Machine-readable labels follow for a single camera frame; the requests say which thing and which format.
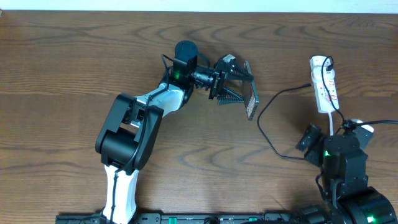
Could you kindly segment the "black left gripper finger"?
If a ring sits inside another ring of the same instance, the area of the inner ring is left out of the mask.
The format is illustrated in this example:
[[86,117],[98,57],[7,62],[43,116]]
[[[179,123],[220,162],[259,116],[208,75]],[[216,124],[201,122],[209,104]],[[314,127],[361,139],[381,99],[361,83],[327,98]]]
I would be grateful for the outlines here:
[[217,95],[218,105],[227,105],[231,103],[243,103],[243,97],[234,90],[224,86]]
[[251,75],[244,67],[240,65],[227,65],[225,71],[226,80],[254,80],[254,76]]

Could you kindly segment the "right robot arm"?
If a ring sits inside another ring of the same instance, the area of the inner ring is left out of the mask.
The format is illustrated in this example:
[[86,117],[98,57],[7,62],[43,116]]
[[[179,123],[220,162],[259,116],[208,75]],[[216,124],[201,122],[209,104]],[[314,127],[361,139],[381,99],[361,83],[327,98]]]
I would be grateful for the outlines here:
[[343,134],[329,136],[308,125],[296,145],[304,159],[320,168],[316,183],[329,208],[328,223],[397,223],[390,201],[368,185],[365,148],[374,128],[361,120],[349,120]]

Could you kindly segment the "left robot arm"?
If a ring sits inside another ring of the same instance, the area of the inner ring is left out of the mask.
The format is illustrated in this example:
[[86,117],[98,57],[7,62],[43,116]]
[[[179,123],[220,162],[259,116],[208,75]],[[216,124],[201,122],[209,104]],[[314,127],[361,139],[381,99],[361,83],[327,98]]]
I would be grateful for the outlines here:
[[96,140],[108,185],[104,223],[132,221],[137,176],[152,154],[161,121],[186,105],[194,89],[205,89],[219,105],[244,103],[248,119],[258,105],[249,63],[239,64],[234,55],[224,55],[212,65],[192,41],[183,40],[175,46],[174,58],[161,59],[172,65],[165,66],[158,87],[141,96],[118,95]]

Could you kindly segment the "black Galaxy smartphone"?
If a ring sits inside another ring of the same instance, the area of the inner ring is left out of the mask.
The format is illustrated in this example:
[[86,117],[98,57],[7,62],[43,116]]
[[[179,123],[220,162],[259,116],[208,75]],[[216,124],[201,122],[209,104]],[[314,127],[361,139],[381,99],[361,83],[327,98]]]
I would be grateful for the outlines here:
[[247,77],[242,81],[241,90],[243,94],[244,106],[248,120],[252,120],[257,107],[259,105],[259,95],[254,83],[254,75],[252,74],[249,61],[244,62],[244,71]]

